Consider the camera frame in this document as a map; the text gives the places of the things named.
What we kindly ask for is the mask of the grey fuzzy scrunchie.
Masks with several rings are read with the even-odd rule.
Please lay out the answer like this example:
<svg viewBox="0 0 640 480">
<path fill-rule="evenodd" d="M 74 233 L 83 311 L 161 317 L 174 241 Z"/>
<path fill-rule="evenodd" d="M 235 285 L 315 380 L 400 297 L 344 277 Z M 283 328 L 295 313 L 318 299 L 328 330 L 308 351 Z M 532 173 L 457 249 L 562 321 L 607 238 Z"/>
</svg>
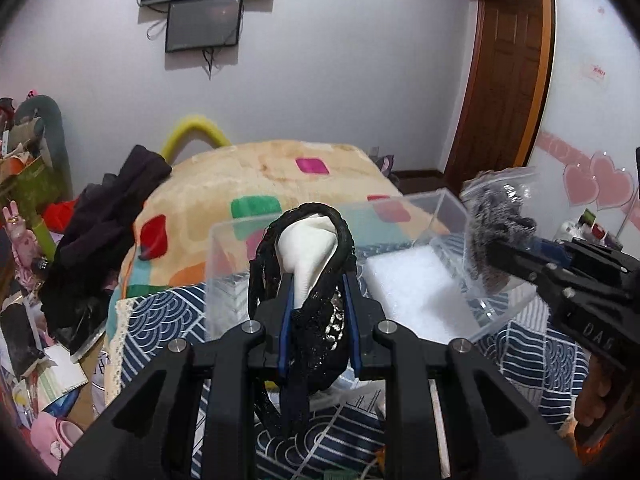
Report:
<svg viewBox="0 0 640 480">
<path fill-rule="evenodd" d="M 533 238 L 536 183 L 534 168 L 516 167 L 483 171 L 462 186 L 460 200 L 468 212 L 463 266 L 471 295 L 495 296 L 513 286 L 509 274 L 489 264 L 489 245 L 518 245 Z"/>
</svg>

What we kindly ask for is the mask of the black lace white cloth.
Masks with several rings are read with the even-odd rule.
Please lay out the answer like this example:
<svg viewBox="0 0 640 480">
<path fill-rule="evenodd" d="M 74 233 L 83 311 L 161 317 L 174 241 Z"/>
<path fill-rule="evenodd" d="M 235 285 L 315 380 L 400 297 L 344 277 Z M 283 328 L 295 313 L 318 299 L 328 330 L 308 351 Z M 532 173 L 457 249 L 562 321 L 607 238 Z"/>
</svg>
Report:
<svg viewBox="0 0 640 480">
<path fill-rule="evenodd" d="M 270 436 L 287 439 L 310 419 L 310 398 L 349 360 L 342 276 L 356 270 L 347 222 L 331 206 L 304 203 L 270 223 L 250 260 L 247 312 L 266 331 L 267 370 L 252 380 L 254 412 Z M 295 276 L 288 374 L 278 372 L 282 276 Z"/>
</svg>

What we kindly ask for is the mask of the white foam block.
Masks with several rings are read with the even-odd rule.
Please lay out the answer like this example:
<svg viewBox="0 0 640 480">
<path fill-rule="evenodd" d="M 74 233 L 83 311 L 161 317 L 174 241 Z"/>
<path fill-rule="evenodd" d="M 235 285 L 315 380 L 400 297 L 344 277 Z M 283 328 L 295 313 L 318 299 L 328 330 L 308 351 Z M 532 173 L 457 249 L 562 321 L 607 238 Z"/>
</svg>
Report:
<svg viewBox="0 0 640 480">
<path fill-rule="evenodd" d="M 386 318 L 422 339 L 448 344 L 480 330 L 460 285 L 430 246 L 371 257 L 362 277 Z"/>
</svg>

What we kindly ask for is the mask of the white wardrobe sliding door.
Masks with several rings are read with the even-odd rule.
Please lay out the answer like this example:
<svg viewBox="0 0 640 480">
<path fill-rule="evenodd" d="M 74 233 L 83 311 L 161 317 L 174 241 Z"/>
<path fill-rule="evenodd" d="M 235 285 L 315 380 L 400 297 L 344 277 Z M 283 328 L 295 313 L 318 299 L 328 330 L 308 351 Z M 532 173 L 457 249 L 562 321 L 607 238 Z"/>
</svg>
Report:
<svg viewBox="0 0 640 480">
<path fill-rule="evenodd" d="M 639 46 L 610 0 L 555 0 L 548 96 L 530 166 L 538 231 L 585 210 L 639 253 Z"/>
</svg>

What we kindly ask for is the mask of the navy white patterned tablecloth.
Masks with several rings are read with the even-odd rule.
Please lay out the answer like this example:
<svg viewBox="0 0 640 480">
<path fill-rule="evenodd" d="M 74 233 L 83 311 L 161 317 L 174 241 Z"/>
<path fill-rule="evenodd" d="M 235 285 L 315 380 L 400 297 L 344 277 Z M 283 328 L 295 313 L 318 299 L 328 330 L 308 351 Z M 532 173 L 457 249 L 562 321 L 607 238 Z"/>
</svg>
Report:
<svg viewBox="0 0 640 480">
<path fill-rule="evenodd" d="M 151 266 L 129 256 L 124 287 L 108 310 L 107 341 L 93 379 L 97 411 L 119 395 L 172 337 L 205 339 L 205 266 L 178 273 L 168 285 L 151 281 Z M 533 299 L 506 326 L 477 343 L 483 356 L 553 429 L 571 419 L 588 359 L 548 323 L 548 307 Z M 311 427 L 281 441 L 258 426 L 256 464 L 262 479 L 378 479 L 382 476 L 382 385 L 345 370 L 312 404 Z"/>
</svg>

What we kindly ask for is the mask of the colourful patterned beige blanket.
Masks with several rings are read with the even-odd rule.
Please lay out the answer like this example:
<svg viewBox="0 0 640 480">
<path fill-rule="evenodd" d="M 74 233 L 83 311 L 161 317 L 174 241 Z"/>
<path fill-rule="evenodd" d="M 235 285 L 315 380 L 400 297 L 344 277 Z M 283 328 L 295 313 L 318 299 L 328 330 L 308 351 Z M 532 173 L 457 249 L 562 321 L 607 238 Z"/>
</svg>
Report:
<svg viewBox="0 0 640 480">
<path fill-rule="evenodd" d="M 426 229 L 448 231 L 429 212 L 405 204 L 356 146 L 273 140 L 216 148 L 180 162 L 145 200 L 111 302 L 201 283 L 213 226 L 247 221 L 234 230 L 224 259 L 230 266 L 242 252 L 254 255 L 262 232 L 256 217 L 280 216 L 302 203 L 358 204 L 363 233 L 375 242 L 390 233 L 410 240 Z"/>
</svg>

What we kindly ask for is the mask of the brown wooden door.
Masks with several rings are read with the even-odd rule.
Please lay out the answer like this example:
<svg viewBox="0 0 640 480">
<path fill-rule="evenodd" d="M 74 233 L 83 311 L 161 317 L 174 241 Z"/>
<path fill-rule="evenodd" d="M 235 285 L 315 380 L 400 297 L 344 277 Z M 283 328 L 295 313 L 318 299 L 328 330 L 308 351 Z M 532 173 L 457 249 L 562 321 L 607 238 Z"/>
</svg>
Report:
<svg viewBox="0 0 640 480">
<path fill-rule="evenodd" d="M 524 166 L 546 100 L 554 0 L 478 0 L 462 111 L 444 171 L 451 191 L 483 171 Z"/>
</svg>

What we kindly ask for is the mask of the dark clothes pile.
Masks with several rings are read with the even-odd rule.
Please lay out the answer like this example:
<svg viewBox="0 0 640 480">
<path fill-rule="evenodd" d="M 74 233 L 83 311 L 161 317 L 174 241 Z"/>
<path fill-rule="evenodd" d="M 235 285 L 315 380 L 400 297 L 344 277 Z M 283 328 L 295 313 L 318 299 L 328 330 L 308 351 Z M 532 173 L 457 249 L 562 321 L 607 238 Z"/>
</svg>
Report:
<svg viewBox="0 0 640 480">
<path fill-rule="evenodd" d="M 106 321 L 120 265 L 134 246 L 134 220 L 170 174 L 162 156 L 137 145 L 118 174 L 78 197 L 38 292 L 49 336 L 71 354 Z"/>
</svg>

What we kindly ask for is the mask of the yellow curved foam tube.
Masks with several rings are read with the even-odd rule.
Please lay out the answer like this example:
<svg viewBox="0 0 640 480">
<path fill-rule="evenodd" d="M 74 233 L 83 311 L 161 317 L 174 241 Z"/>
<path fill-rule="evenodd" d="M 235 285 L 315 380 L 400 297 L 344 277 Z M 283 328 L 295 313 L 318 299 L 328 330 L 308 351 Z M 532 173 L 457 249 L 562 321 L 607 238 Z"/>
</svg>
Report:
<svg viewBox="0 0 640 480">
<path fill-rule="evenodd" d="M 211 119 L 204 115 L 188 115 L 176 122 L 160 149 L 160 156 L 172 165 L 186 144 L 192 140 L 200 140 L 213 150 L 232 145 L 221 128 Z"/>
</svg>

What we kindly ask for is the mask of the pink bunny plush toy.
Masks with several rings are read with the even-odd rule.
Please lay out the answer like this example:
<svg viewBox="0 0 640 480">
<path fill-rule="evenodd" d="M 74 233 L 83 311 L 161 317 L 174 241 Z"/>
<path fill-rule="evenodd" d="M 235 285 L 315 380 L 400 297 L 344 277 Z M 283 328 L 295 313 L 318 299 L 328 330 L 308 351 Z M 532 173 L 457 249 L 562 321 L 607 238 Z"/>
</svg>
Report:
<svg viewBox="0 0 640 480">
<path fill-rule="evenodd" d="M 15 200 L 2 208 L 6 234 L 11 242 L 15 278 L 24 289 L 33 292 L 47 274 L 50 261 L 38 244 L 32 230 L 27 227 Z"/>
</svg>

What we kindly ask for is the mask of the pink slipper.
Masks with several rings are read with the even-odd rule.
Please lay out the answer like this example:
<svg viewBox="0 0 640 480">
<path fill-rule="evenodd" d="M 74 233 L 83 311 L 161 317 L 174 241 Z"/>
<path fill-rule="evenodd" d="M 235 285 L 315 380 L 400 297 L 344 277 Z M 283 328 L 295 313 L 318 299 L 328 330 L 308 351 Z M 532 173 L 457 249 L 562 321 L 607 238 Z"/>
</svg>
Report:
<svg viewBox="0 0 640 480">
<path fill-rule="evenodd" d="M 62 459 L 83 434 L 73 422 L 41 412 L 30 428 L 30 442 L 43 463 L 57 474 Z"/>
</svg>

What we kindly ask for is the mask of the green cardboard box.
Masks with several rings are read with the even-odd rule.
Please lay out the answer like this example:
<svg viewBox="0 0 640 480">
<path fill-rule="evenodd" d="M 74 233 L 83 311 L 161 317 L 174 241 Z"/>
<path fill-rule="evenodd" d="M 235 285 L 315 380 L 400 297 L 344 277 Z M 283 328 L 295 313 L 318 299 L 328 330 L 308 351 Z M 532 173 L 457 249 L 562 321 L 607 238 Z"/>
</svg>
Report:
<svg viewBox="0 0 640 480">
<path fill-rule="evenodd" d="M 15 202 L 20 215 L 32 221 L 47 206 L 62 198 L 65 192 L 62 176 L 38 157 L 18 174 L 1 182 L 1 206 L 9 207 L 11 202 Z"/>
</svg>

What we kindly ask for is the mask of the grey green upholstered chair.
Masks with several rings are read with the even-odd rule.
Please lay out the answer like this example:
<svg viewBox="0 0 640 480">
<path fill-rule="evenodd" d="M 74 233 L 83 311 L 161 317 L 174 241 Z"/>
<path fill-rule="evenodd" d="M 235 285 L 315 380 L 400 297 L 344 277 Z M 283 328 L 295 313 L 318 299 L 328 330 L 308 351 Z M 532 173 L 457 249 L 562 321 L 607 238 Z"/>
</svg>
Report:
<svg viewBox="0 0 640 480">
<path fill-rule="evenodd" d="M 62 113 L 58 103 L 44 94 L 37 94 L 25 100 L 17 107 L 14 124 L 26 124 L 33 119 L 38 122 L 37 131 L 46 144 L 44 151 L 52 162 L 52 169 L 61 180 L 62 199 L 70 200 L 73 194 L 73 183 L 70 176 L 70 161 L 66 150 Z"/>
</svg>

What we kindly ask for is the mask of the small black wall monitor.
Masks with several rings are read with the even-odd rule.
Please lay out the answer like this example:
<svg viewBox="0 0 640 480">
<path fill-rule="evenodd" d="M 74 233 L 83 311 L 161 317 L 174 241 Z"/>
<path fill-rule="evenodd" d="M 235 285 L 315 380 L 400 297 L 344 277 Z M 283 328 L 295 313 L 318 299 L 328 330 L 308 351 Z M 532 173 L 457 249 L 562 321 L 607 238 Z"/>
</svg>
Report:
<svg viewBox="0 0 640 480">
<path fill-rule="evenodd" d="M 183 0 L 168 6 L 165 52 L 234 47 L 243 0 Z"/>
</svg>

